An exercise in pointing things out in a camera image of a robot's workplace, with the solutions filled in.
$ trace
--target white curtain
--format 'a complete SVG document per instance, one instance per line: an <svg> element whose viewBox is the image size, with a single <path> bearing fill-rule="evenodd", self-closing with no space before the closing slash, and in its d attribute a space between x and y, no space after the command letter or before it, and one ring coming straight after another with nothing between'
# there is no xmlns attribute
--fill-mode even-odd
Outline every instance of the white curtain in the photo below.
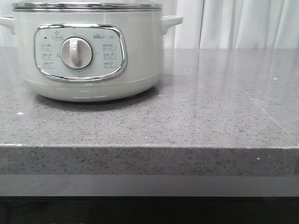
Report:
<svg viewBox="0 0 299 224"><path fill-rule="evenodd" d="M165 48L299 48L299 0L152 1L164 5L164 15L184 16L165 36ZM12 2L0 0L0 15L11 15ZM16 46L2 26L0 46Z"/></svg>

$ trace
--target white cooking pot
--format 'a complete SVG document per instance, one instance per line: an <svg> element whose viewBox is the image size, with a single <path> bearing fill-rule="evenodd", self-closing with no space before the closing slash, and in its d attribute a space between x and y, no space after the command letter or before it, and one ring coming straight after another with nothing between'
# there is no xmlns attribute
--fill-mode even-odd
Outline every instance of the white cooking pot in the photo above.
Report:
<svg viewBox="0 0 299 224"><path fill-rule="evenodd" d="M164 67L163 35L183 22L159 4L15 3L0 17L18 38L22 77L38 94L73 102L130 97Z"/></svg>

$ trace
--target pot base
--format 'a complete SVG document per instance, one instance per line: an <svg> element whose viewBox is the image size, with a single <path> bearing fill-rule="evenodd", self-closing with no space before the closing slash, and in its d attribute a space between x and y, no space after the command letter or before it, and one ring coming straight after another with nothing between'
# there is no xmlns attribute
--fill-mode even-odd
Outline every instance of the pot base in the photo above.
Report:
<svg viewBox="0 0 299 224"><path fill-rule="evenodd" d="M30 88L44 97L68 102L100 102L127 98L153 87L162 73L138 82L102 87L56 87L26 80Z"/></svg>

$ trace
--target white dial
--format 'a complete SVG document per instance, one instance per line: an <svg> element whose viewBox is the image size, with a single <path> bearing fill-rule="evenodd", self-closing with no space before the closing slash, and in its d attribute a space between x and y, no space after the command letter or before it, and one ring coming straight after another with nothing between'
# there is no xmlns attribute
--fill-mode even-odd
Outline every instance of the white dial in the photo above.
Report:
<svg viewBox="0 0 299 224"><path fill-rule="evenodd" d="M86 40L71 37L61 45L60 55L68 67L80 70L92 62L93 49Z"/></svg>

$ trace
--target speckled stone surface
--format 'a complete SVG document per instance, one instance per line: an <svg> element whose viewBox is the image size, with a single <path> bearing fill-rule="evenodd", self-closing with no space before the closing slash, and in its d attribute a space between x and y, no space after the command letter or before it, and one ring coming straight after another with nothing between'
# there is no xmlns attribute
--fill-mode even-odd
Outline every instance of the speckled stone surface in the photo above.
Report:
<svg viewBox="0 0 299 224"><path fill-rule="evenodd" d="M0 48L0 174L299 174L297 50L165 51L134 98L36 95Z"/></svg>

